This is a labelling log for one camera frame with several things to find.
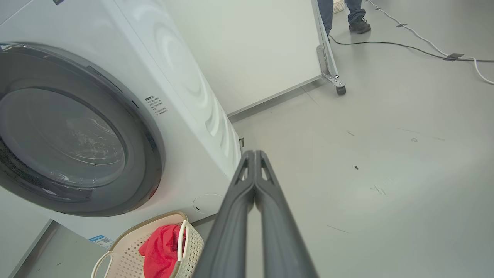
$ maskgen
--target front-loading washing machine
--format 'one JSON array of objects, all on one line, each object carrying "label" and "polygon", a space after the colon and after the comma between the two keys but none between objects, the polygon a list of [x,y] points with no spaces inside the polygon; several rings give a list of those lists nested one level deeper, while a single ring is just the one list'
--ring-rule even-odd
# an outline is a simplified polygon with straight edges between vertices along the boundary
[{"label": "front-loading washing machine", "polygon": [[168,211],[217,212],[238,135],[163,3],[2,5],[2,187],[102,245]]}]

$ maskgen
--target sneaker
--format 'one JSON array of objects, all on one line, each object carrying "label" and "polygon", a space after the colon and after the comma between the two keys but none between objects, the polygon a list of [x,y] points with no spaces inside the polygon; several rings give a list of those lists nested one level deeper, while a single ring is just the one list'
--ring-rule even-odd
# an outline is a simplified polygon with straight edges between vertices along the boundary
[{"label": "sneaker", "polygon": [[357,18],[352,24],[350,24],[350,32],[357,32],[357,34],[362,34],[371,30],[371,25],[367,23],[363,17]]}]

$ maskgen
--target gray floor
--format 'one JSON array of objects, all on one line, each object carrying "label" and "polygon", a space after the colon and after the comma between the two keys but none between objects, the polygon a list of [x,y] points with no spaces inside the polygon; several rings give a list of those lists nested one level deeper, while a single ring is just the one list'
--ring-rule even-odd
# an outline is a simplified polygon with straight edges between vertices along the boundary
[{"label": "gray floor", "polygon": [[[494,59],[492,1],[373,2],[446,52]],[[350,36],[341,12],[337,40],[434,52],[363,7],[372,32]],[[331,46],[346,96],[316,82],[234,123],[244,149],[268,154],[320,277],[492,277],[494,86],[470,62],[399,46]],[[480,68],[494,79],[494,64]],[[197,226],[205,238],[212,223]],[[57,238],[28,277],[88,277],[104,250],[68,231]],[[254,209],[248,277],[262,277],[261,258]]]}]

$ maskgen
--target metal stand leg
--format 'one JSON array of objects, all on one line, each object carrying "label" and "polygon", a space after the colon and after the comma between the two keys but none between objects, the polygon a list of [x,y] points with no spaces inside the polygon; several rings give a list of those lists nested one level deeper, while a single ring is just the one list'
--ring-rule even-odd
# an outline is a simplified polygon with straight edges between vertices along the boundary
[{"label": "metal stand leg", "polygon": [[323,36],[323,44],[316,48],[321,73],[323,74],[324,80],[336,87],[336,92],[338,95],[344,95],[346,94],[346,84],[340,79],[338,74],[338,69],[336,68],[336,63],[334,62],[333,51],[331,50],[331,45],[329,44],[328,36],[326,35],[326,30],[324,29],[323,20],[319,10],[317,14],[319,17],[319,32]]}]

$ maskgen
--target person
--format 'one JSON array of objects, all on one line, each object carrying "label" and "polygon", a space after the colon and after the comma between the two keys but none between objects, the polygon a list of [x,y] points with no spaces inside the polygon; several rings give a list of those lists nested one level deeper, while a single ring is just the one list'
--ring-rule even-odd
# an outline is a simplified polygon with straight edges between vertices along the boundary
[{"label": "person", "polygon": [[[318,0],[319,12],[323,19],[326,35],[329,35],[333,25],[333,0]],[[346,0],[346,6],[350,10],[348,24],[350,31],[362,34],[371,30],[371,25],[364,19],[366,10],[362,9],[362,0]]]}]

